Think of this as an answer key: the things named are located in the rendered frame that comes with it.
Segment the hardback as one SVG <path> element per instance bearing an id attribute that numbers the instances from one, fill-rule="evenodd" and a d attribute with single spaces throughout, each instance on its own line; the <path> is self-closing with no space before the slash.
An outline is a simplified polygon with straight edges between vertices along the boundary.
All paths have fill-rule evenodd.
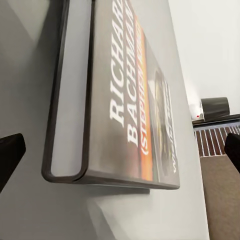
<path id="1" fill-rule="evenodd" d="M 168 82 L 130 0 L 64 0 L 41 175 L 177 190 Z"/>

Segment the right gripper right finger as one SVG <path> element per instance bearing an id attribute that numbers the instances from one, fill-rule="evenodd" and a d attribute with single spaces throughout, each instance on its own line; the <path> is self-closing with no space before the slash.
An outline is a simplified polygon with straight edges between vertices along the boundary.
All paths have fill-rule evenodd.
<path id="1" fill-rule="evenodd" d="M 236 169 L 240 173 L 240 135 L 235 133 L 229 133 L 227 135 L 224 151 L 230 158 Z"/>

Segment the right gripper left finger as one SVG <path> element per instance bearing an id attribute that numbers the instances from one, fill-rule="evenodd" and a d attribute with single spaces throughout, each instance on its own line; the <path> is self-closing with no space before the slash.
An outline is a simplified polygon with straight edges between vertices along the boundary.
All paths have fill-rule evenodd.
<path id="1" fill-rule="evenodd" d="M 0 193 L 26 152 L 21 133 L 0 138 Z"/>

